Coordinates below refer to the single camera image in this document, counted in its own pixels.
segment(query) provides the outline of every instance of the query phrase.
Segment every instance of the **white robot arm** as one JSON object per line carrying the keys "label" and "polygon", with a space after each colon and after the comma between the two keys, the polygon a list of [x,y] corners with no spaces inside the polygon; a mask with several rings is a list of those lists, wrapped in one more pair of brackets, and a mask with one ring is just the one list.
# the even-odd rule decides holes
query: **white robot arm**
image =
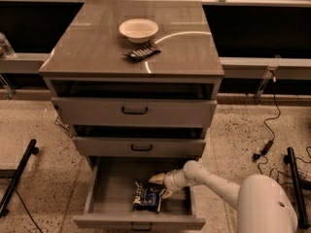
{"label": "white robot arm", "polygon": [[285,191],[264,175],[252,175],[238,185],[191,160],[183,169],[153,176],[150,182],[165,185],[164,199],[183,187],[206,185],[237,211],[239,233],[294,233],[297,229],[297,216]]}

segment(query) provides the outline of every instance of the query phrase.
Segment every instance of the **blue package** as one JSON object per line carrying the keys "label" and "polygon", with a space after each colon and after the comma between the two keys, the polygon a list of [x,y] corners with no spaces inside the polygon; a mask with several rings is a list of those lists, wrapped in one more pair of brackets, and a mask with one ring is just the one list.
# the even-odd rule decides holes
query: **blue package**
{"label": "blue package", "polygon": [[149,210],[160,212],[162,205],[162,195],[165,192],[163,185],[143,185],[136,182],[136,194],[133,203],[134,210]]}

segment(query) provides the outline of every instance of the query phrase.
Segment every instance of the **open drawer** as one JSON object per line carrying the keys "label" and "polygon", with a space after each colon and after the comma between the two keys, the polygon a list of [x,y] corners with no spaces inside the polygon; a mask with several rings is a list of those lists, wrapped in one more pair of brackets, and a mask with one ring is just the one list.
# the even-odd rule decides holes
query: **open drawer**
{"label": "open drawer", "polygon": [[84,214],[74,216],[81,227],[133,230],[200,230],[205,218],[195,216],[191,188],[184,188],[163,201],[161,211],[133,210],[135,182],[180,169],[186,159],[97,157]]}

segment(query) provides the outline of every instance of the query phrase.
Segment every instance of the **black panel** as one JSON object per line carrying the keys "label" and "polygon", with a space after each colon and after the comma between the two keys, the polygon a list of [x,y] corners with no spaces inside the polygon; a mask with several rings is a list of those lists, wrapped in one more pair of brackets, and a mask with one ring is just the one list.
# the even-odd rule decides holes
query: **black panel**
{"label": "black panel", "polygon": [[45,81],[39,74],[6,74],[5,78],[7,78],[11,85],[15,88],[25,86],[47,88]]}
{"label": "black panel", "polygon": [[0,2],[0,32],[16,52],[50,53],[83,3]]}
{"label": "black panel", "polygon": [[132,83],[52,81],[58,96],[148,98],[148,99],[211,99],[212,83]]}
{"label": "black panel", "polygon": [[74,125],[81,137],[201,139],[202,128]]}
{"label": "black panel", "polygon": [[311,8],[203,6],[219,56],[311,58]]}

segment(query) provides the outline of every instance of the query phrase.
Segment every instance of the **terrazzo floor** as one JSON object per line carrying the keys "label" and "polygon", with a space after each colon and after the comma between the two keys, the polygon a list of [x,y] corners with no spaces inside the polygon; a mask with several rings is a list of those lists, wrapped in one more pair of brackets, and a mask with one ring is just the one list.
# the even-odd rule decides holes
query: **terrazzo floor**
{"label": "terrazzo floor", "polygon": [[[73,221],[73,215],[83,213],[92,172],[86,160],[79,156],[66,131],[55,124],[56,112],[44,95],[33,99],[27,94],[17,94],[13,100],[5,100],[0,93],[0,169],[16,168],[29,141],[36,139],[37,155],[31,155],[17,191],[24,200],[30,214],[43,232],[110,232],[123,230],[82,229]],[[268,163],[260,165],[269,175],[272,168],[289,173],[283,163],[287,147],[294,148],[295,155],[310,161],[306,148],[311,146],[311,107],[296,103],[280,103],[281,116],[268,122],[275,132],[274,145],[267,155]],[[278,111],[273,103],[255,105],[241,101],[218,105],[212,126],[208,131],[208,144],[201,162],[211,172],[235,183],[252,174],[259,173],[258,163],[252,161],[254,152],[259,152],[272,138],[264,120],[275,117]],[[310,164],[297,161],[300,168],[309,170]],[[283,177],[281,183],[290,182]],[[7,187],[0,180],[0,195]],[[284,185],[294,202],[291,184]],[[201,231],[176,231],[179,233],[236,233],[236,212],[207,187],[194,189],[196,214],[205,217]],[[311,220],[311,192],[304,191],[304,198]],[[9,213],[0,218],[0,232],[39,232],[30,220],[16,194],[8,206]]]}

